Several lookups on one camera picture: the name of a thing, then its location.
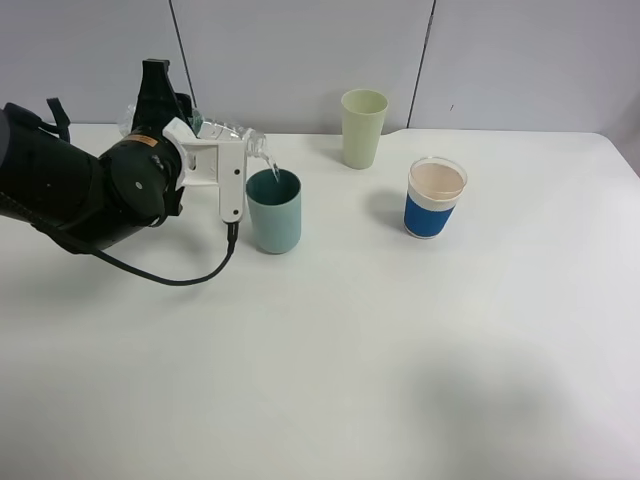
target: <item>cup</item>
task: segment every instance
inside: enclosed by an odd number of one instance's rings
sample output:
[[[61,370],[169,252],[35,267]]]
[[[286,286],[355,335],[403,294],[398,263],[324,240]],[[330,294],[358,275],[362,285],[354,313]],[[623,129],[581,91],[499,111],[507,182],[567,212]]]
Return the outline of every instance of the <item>cup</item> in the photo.
[[[280,170],[276,180],[271,170],[262,170],[247,181],[247,203],[253,236],[267,253],[286,253],[300,240],[302,208],[300,179]]]
[[[373,90],[351,90],[342,96],[342,156],[345,165],[369,168],[378,149],[389,102]]]
[[[467,173],[455,162],[426,157],[409,170],[404,226],[417,238],[433,238],[444,228],[467,184]]]

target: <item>light green cup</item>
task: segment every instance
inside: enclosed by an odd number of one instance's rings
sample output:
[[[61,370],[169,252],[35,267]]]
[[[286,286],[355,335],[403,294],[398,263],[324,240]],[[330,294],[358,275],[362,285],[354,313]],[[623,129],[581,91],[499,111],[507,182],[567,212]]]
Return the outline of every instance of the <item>light green cup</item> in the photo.
[[[342,96],[342,157],[345,165],[373,164],[389,102],[373,90],[351,90]]]

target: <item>paper cup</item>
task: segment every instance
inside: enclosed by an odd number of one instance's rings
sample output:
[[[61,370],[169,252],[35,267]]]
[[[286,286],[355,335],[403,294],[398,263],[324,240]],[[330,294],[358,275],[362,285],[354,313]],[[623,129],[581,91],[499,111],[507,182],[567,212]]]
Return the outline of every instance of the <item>paper cup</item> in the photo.
[[[418,160],[409,170],[404,226],[417,238],[433,238],[444,228],[467,184],[467,173],[440,157]]]

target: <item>orange label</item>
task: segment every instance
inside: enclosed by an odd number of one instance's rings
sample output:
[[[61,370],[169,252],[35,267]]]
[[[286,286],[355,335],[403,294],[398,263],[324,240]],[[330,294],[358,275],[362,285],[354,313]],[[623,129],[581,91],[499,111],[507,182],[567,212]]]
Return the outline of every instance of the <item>orange label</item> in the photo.
[[[158,144],[157,140],[154,140],[151,137],[147,137],[146,135],[127,135],[124,140],[132,140],[134,142],[145,143],[150,147],[155,147]]]

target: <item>screw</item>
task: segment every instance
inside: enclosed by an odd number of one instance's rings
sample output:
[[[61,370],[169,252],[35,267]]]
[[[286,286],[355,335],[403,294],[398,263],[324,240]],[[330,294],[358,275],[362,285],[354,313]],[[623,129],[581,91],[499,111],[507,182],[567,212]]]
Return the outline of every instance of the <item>screw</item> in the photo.
[[[160,157],[157,155],[151,155],[151,160],[153,160],[153,163],[155,163],[160,170],[164,170],[164,165],[160,162]]]

